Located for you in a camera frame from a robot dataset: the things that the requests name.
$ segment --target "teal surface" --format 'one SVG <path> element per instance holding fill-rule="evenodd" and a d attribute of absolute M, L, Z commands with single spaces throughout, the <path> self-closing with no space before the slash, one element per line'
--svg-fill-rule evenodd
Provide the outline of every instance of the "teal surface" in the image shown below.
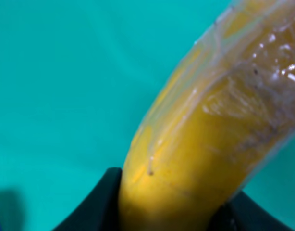
<path fill-rule="evenodd" d="M 0 218 L 49 231 L 132 136 L 226 7 L 210 0 L 0 0 Z M 246 191 L 295 228 L 295 140 Z"/>

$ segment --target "yellow banana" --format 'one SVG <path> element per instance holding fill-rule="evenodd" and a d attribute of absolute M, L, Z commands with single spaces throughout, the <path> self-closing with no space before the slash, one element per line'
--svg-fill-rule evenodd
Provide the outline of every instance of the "yellow banana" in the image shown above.
<path fill-rule="evenodd" d="M 295 132 L 295 0 L 233 4 L 181 61 L 124 164 L 123 231 L 204 231 Z"/>

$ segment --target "banana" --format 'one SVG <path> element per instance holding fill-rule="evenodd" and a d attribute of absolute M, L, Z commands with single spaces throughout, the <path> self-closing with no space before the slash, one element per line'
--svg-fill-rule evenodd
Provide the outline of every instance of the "banana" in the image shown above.
<path fill-rule="evenodd" d="M 295 133 L 295 0 L 241 0 L 146 114 L 119 192 L 122 231 L 204 231 Z"/>

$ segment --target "black plastic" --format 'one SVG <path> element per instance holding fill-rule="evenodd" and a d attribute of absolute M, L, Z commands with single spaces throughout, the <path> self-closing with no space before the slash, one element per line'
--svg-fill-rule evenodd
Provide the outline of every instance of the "black plastic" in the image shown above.
<path fill-rule="evenodd" d="M 117 200 L 121 175 L 120 168 L 109 168 L 88 197 L 54 231 L 119 231 Z M 273 218 L 241 192 L 218 210 L 207 231 L 292 229 Z"/>

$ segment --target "plastic wrap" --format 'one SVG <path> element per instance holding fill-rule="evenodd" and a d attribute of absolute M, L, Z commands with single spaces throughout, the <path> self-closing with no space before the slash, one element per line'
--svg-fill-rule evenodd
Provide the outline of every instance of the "plastic wrap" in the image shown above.
<path fill-rule="evenodd" d="M 295 133 L 295 0 L 232 4 L 178 65 L 126 159 L 124 231 L 200 231 Z"/>

